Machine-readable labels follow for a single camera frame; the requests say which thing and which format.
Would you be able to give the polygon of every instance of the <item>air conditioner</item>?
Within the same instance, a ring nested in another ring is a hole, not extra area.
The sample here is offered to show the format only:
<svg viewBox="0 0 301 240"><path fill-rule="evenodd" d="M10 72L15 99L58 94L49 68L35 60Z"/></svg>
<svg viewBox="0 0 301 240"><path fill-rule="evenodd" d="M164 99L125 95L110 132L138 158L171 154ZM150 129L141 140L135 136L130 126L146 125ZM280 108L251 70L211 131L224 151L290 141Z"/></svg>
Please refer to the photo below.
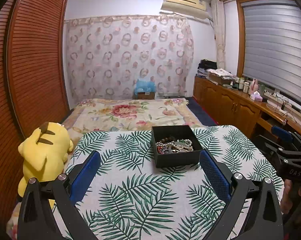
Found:
<svg viewBox="0 0 301 240"><path fill-rule="evenodd" d="M164 0L161 10L190 15L206 19L206 3L199 0Z"/></svg>

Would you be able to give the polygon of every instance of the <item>stack of clothes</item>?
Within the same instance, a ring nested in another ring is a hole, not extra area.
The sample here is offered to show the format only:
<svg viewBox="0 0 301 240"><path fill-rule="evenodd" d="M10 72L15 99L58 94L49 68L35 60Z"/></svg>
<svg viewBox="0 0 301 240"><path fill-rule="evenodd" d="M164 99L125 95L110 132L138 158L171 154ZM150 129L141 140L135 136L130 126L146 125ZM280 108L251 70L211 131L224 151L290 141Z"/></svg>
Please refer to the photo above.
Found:
<svg viewBox="0 0 301 240"><path fill-rule="evenodd" d="M202 59L201 63L198 64L196 76L206 78L208 75L208 73L207 73L208 69L217 69L216 62L213 62L213 61L210 61L207 59Z"/></svg>

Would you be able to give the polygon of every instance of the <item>cardboard box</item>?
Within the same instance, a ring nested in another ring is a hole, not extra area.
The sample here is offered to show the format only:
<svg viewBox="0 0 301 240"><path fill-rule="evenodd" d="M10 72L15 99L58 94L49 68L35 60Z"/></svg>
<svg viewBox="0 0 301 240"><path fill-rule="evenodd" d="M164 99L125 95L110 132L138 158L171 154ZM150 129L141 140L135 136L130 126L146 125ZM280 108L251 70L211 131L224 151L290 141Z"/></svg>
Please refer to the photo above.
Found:
<svg viewBox="0 0 301 240"><path fill-rule="evenodd" d="M213 83L215 83L216 85L224 85L227 84L229 85L231 83L231 79L223 79L222 76L217 76L214 73L208 72L208 76L207 79Z"/></svg>
<svg viewBox="0 0 301 240"><path fill-rule="evenodd" d="M161 139L170 136L174 136L176 140L191 140L194 150L192 152L159 154L157 152L156 143ZM155 165L157 168L197 164L199 162L200 152L201 150L203 150L200 142L188 125L153 126L152 144L154 150Z"/></svg>
<svg viewBox="0 0 301 240"><path fill-rule="evenodd" d="M155 92L139 92L135 95L135 98L140 100L152 100L155 99Z"/></svg>

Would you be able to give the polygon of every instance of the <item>wooden dresser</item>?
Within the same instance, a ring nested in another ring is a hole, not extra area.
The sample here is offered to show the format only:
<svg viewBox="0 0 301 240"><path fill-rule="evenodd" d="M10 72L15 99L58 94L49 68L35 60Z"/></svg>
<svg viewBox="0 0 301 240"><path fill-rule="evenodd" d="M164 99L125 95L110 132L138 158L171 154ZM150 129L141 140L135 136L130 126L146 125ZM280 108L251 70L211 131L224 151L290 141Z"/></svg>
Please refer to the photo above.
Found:
<svg viewBox="0 0 301 240"><path fill-rule="evenodd" d="M258 134L270 137L271 127L282 127L287 119L266 103L252 101L246 93L215 85L205 78L195 77L193 95L219 125L233 125L248 138ZM301 125L291 119L283 128L301 135Z"/></svg>

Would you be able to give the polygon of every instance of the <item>wooden window frame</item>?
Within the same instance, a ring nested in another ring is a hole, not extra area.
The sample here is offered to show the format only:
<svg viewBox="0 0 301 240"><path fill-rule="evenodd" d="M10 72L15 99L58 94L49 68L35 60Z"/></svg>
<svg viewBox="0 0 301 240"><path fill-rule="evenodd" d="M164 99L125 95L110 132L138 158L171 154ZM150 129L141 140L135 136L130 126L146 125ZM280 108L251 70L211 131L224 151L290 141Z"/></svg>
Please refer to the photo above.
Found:
<svg viewBox="0 0 301 240"><path fill-rule="evenodd" d="M238 63L237 63L237 76L241 77L244 71L245 61L245 18L244 10L241 3L252 2L257 0L236 0L239 24L239 49L238 49Z"/></svg>

